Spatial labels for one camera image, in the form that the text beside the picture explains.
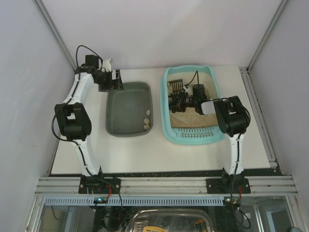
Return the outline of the black litter scoop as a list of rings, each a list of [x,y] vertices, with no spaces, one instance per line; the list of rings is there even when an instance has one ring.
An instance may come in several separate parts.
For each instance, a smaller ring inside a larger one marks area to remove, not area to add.
[[[182,79],[168,81],[167,87],[168,87],[168,91],[172,90],[174,93],[180,93],[184,91]]]

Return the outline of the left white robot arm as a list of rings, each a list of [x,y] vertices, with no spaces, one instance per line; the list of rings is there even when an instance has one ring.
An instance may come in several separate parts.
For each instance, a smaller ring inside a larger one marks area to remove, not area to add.
[[[102,92],[124,88],[120,70],[116,69],[114,72],[113,79],[112,70],[89,65],[78,67],[74,71],[74,82],[67,98],[54,107],[52,133],[57,139],[73,145],[84,176],[102,174],[90,142],[92,123],[84,104],[94,84],[97,84]]]

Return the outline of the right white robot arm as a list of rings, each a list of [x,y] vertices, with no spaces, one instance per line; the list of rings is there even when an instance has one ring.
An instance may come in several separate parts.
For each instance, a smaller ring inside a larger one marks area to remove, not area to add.
[[[206,99],[197,95],[189,96],[185,92],[173,94],[169,101],[172,113],[184,113],[187,108],[194,108],[200,115],[215,113],[221,133],[229,138],[229,153],[223,176],[239,177],[243,173],[242,143],[244,134],[251,123],[251,115],[238,96]]]

